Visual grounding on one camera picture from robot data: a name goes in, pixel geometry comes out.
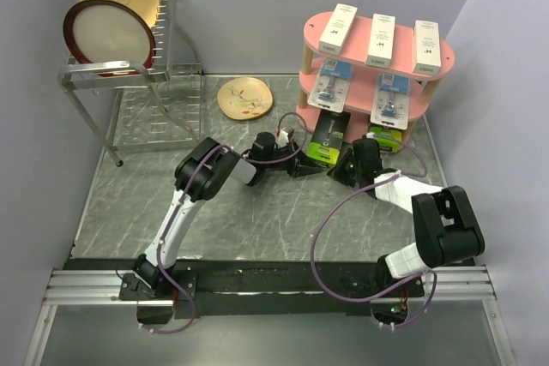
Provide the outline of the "black green razor box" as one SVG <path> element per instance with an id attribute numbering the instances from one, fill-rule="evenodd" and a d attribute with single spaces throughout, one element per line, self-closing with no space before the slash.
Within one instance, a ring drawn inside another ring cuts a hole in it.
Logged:
<path id="1" fill-rule="evenodd" d="M 401 130 L 372 125 L 369 128 L 369 132 L 376 136 L 375 140 L 377 141 L 381 151 L 386 153 L 396 153 L 401 149 Z"/>
<path id="2" fill-rule="evenodd" d="M 321 110 L 307 148 L 307 156 L 327 166 L 336 165 L 349 119 L 350 114 L 345 111 L 337 113 Z"/>

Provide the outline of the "blue razor blister pack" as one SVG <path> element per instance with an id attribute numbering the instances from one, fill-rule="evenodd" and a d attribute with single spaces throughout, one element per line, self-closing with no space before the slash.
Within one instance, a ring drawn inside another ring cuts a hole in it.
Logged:
<path id="1" fill-rule="evenodd" d="M 405 130 L 408 126 L 410 80 L 383 73 L 377 77 L 371 122 L 386 128 Z"/>
<path id="2" fill-rule="evenodd" d="M 324 59 L 307 103 L 327 111 L 343 112 L 352 77 L 353 66 L 350 63 Z"/>

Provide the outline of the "pink three-tier shelf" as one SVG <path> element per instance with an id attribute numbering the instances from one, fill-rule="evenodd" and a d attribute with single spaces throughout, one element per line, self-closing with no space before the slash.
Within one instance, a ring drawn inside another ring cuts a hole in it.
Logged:
<path id="1" fill-rule="evenodd" d="M 307 102 L 312 92 L 322 62 L 330 58 L 328 53 L 318 47 L 320 37 L 331 17 L 330 12 L 313 15 L 304 26 L 304 48 L 299 72 L 300 90 L 296 112 L 305 119 L 308 130 L 317 126 L 320 109 Z M 370 114 L 377 85 L 377 76 L 383 73 L 380 68 L 365 64 L 370 40 L 371 19 L 356 16 L 343 45 L 338 60 L 353 66 L 353 77 L 349 87 L 344 110 L 351 114 L 344 140 L 354 141 L 368 130 Z M 435 75 L 422 75 L 413 72 L 413 29 L 401 25 L 395 26 L 394 48 L 391 64 L 386 71 L 393 75 L 405 76 L 410 80 L 410 106 L 408 126 L 402 137 L 407 141 L 413 127 L 426 112 L 429 101 L 441 79 L 455 64 L 455 53 L 444 39 L 439 41 L 441 50 L 441 69 Z"/>

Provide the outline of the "white razor box slanted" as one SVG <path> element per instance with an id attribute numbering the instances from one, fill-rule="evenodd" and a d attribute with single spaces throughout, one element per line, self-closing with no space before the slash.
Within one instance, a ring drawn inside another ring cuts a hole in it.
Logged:
<path id="1" fill-rule="evenodd" d="M 357 7 L 338 3 L 319 39 L 318 50 L 339 56 L 357 12 Z"/>

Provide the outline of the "white razor box bottom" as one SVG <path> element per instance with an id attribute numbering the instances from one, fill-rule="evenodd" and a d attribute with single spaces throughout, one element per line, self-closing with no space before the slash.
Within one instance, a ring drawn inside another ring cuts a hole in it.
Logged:
<path id="1" fill-rule="evenodd" d="M 374 14 L 365 64 L 387 69 L 391 63 L 395 34 L 395 17 Z"/>

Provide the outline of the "white razor box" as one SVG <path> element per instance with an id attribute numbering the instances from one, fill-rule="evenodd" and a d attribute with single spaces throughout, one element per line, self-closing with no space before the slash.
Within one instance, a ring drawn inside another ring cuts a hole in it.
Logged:
<path id="1" fill-rule="evenodd" d="M 395 34 L 395 17 L 374 14 L 365 64 L 387 69 L 391 63 Z"/>
<path id="2" fill-rule="evenodd" d="M 417 20 L 413 28 L 413 72 L 435 75 L 441 68 L 438 24 Z"/>

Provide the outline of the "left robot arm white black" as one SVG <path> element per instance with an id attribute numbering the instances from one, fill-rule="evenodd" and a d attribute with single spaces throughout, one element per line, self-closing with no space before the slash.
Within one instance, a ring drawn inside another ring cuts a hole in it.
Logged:
<path id="1" fill-rule="evenodd" d="M 176 167 L 172 200 L 154 240 L 136 258 L 134 273 L 140 289 L 153 299 L 169 291 L 168 275 L 192 221 L 207 201 L 212 200 L 226 180 L 243 185 L 258 184 L 269 169 L 285 171 L 289 177 L 320 173 L 324 167 L 309 158 L 292 138 L 291 130 L 259 133 L 251 148 L 237 153 L 207 137 Z"/>

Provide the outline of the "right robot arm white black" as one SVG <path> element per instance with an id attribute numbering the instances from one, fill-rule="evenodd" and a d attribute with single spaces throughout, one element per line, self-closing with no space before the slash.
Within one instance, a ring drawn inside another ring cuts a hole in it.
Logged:
<path id="1" fill-rule="evenodd" d="M 465 189 L 422 183 L 384 167 L 380 146 L 372 137 L 353 141 L 329 176 L 413 217 L 412 243 L 377 260 L 375 284 L 385 296 L 397 294 L 410 275 L 485 252 L 486 242 Z"/>

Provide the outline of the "floral wooden plate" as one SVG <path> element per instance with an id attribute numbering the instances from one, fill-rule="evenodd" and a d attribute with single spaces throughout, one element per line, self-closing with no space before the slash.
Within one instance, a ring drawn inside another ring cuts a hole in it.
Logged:
<path id="1" fill-rule="evenodd" d="M 248 121 L 267 114 L 274 98 L 265 82 L 253 77 L 239 77 L 219 89 L 217 103 L 232 120 Z"/>

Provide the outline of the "metal dish rack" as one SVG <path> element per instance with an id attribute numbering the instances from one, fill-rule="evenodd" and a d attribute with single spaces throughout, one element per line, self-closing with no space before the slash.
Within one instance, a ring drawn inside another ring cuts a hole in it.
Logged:
<path id="1" fill-rule="evenodd" d="M 73 57 L 57 82 L 116 166 L 126 153 L 181 150 L 201 137 L 202 62 L 194 42 L 176 21 L 176 0 L 160 0 L 153 65 L 79 64 Z M 81 102 L 80 91 L 116 95 L 108 129 L 102 129 Z"/>

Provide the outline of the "brown rimmed white plate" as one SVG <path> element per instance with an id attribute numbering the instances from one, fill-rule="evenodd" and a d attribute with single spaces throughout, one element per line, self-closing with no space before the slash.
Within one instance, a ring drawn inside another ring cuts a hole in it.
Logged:
<path id="1" fill-rule="evenodd" d="M 153 66 L 156 42 L 132 9 L 111 0 L 84 0 L 63 19 L 63 39 L 78 63 L 131 61 Z"/>

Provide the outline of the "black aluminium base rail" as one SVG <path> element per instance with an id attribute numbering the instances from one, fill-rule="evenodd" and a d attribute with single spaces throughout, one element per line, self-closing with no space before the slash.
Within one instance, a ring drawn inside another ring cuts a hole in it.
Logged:
<path id="1" fill-rule="evenodd" d="M 371 262 L 317 263 L 322 281 L 354 299 L 339 301 L 315 281 L 307 261 L 180 260 L 172 276 L 185 292 L 166 281 L 153 290 L 131 270 L 130 260 L 71 259 L 51 274 L 43 297 L 49 306 L 134 306 L 145 325 L 165 325 L 214 315 L 295 315 L 340 313 L 371 315 L 375 311 L 410 315 L 411 303 L 493 300 L 496 295 L 485 267 L 467 264 L 421 275 L 370 302 L 392 285 L 376 276 Z"/>

